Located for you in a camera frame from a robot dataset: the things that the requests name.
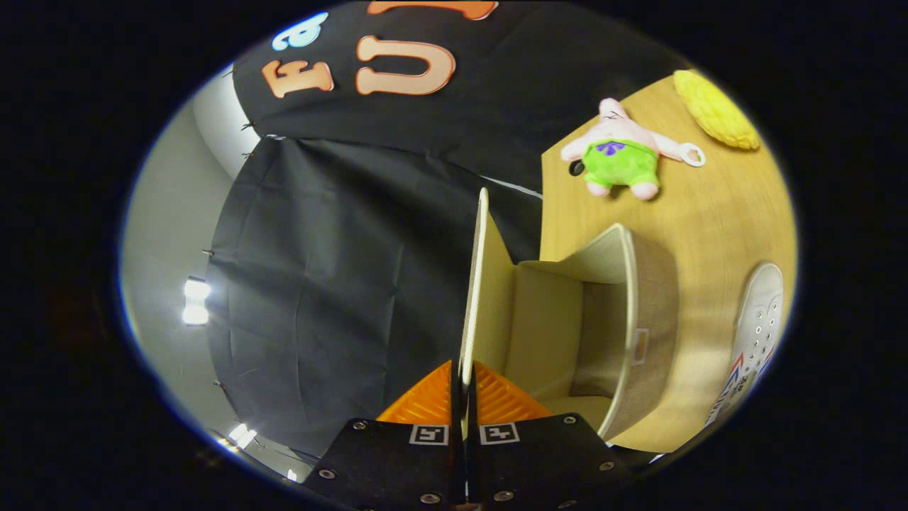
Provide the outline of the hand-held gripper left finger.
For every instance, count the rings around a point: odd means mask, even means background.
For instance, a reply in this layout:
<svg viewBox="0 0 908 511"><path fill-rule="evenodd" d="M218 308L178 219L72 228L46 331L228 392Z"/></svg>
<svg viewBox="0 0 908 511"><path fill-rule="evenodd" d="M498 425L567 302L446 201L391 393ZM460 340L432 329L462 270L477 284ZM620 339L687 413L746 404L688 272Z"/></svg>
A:
<svg viewBox="0 0 908 511"><path fill-rule="evenodd" d="M447 361L375 419L338 431L305 491L338 510L457 510L467 504L463 397Z"/></svg>

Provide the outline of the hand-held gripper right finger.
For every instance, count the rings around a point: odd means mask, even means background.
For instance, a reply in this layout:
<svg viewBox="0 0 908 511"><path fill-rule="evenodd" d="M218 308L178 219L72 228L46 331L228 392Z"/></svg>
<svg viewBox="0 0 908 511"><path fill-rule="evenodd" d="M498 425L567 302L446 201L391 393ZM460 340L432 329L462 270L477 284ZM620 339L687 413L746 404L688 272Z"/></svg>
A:
<svg viewBox="0 0 908 511"><path fill-rule="evenodd" d="M466 497L480 510L604 510L631 469L578 413L553 414L473 363Z"/></svg>

